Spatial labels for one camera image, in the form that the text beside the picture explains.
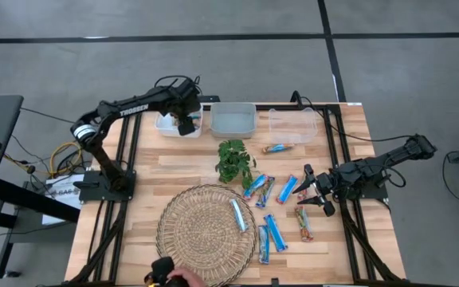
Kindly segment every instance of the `clear plastic container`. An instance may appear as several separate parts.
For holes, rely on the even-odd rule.
[[[256,131],[256,106],[251,103],[213,103],[210,109],[212,135],[248,139]]]
[[[270,141],[272,144],[305,144],[318,133],[316,114],[312,108],[302,111],[269,111]]]
[[[201,129],[203,126],[203,107],[201,107],[199,112],[192,112],[190,116],[199,118],[199,128],[196,128],[194,132],[188,135],[185,135],[185,136],[180,135],[179,128],[174,125],[175,118],[172,117],[170,114],[167,114],[166,116],[162,116],[161,114],[158,114],[157,119],[155,120],[155,127],[159,130],[159,132],[163,136],[197,138],[201,135]]]

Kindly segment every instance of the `white label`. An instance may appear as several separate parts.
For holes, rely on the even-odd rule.
[[[140,105],[139,107],[129,108],[120,112],[120,116],[128,116],[137,112],[146,111],[148,109],[148,104]]]

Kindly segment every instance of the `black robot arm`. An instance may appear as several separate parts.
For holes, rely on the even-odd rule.
[[[70,128],[79,145],[100,164],[100,170],[108,180],[110,192],[121,192],[128,187],[128,176],[122,171],[120,163],[111,161],[102,148],[102,142],[115,120],[140,112],[157,111],[163,116],[170,113],[178,119],[181,136],[194,131],[189,114],[201,108],[197,83],[186,78],[178,87],[173,84],[154,87],[142,96],[133,96],[126,100],[111,103],[101,101],[95,110],[85,113]]]
[[[304,166],[306,178],[293,193],[313,185],[316,196],[298,203],[323,205],[325,214],[331,216],[335,209],[332,203],[326,199],[326,195],[334,194],[339,199],[354,199],[370,185],[380,187],[387,180],[390,180],[389,174],[383,174],[387,169],[408,159],[429,159],[436,150],[436,147],[426,137],[415,135],[411,136],[401,147],[377,157],[357,159],[341,164],[337,168],[329,169],[328,174],[324,172],[314,176],[311,165],[306,164]]]

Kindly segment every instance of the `table leg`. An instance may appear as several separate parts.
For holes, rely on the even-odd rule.
[[[79,210],[0,179],[0,200],[55,218],[77,222]]]

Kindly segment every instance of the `green plant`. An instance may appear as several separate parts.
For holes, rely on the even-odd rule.
[[[219,181],[229,183],[239,173],[242,174],[242,186],[247,189],[253,182],[253,175],[249,167],[251,156],[247,153],[245,145],[241,140],[227,140],[219,144],[219,163],[215,171],[219,171]],[[256,167],[256,160],[253,159],[253,166]]]

